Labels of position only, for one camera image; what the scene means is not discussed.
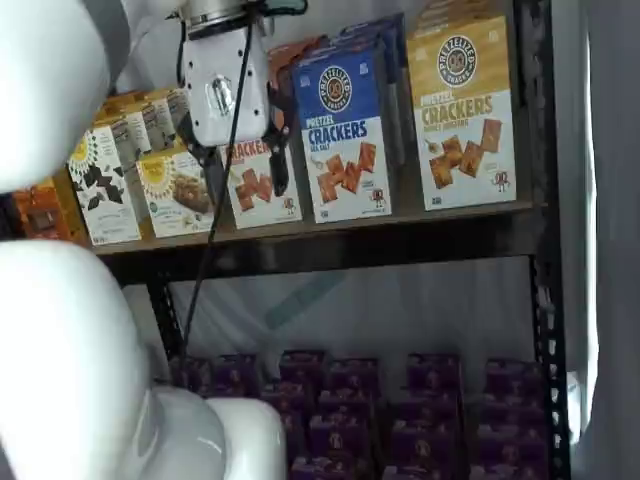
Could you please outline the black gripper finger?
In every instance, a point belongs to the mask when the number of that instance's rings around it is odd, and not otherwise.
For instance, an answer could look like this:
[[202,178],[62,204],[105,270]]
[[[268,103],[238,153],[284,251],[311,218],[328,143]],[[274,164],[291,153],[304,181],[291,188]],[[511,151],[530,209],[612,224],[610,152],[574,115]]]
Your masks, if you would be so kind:
[[289,184],[286,147],[291,134],[292,99],[270,83],[267,84],[267,94],[270,118],[263,142],[270,150],[269,165],[274,195],[282,197]]
[[191,115],[185,114],[178,124],[178,136],[189,153],[197,160],[208,176],[219,176],[221,160],[217,147],[205,146],[194,133]]

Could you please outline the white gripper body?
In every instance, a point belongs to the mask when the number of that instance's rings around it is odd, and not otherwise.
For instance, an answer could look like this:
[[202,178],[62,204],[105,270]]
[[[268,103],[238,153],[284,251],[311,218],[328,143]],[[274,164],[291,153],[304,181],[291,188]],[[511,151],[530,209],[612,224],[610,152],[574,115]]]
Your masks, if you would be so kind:
[[268,62],[256,25],[188,40],[183,51],[193,132],[207,147],[261,137],[268,126]]

